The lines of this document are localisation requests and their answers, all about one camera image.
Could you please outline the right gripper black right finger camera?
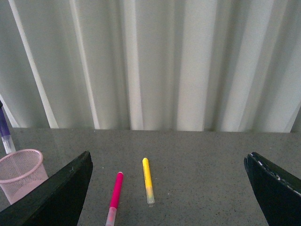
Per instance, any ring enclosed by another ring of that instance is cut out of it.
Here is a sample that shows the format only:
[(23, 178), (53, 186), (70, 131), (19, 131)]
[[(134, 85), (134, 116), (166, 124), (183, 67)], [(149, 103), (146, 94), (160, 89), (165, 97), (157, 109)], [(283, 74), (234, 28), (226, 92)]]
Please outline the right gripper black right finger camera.
[(301, 180), (253, 152), (244, 166), (256, 200), (270, 226), (301, 224)]

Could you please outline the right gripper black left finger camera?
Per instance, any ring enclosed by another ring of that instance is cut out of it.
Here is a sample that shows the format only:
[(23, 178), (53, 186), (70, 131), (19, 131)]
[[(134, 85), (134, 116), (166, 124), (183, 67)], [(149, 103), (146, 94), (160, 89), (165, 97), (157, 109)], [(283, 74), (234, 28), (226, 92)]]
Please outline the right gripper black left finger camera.
[(79, 221), (93, 163), (84, 151), (22, 199), (0, 213), (2, 226), (75, 226)]

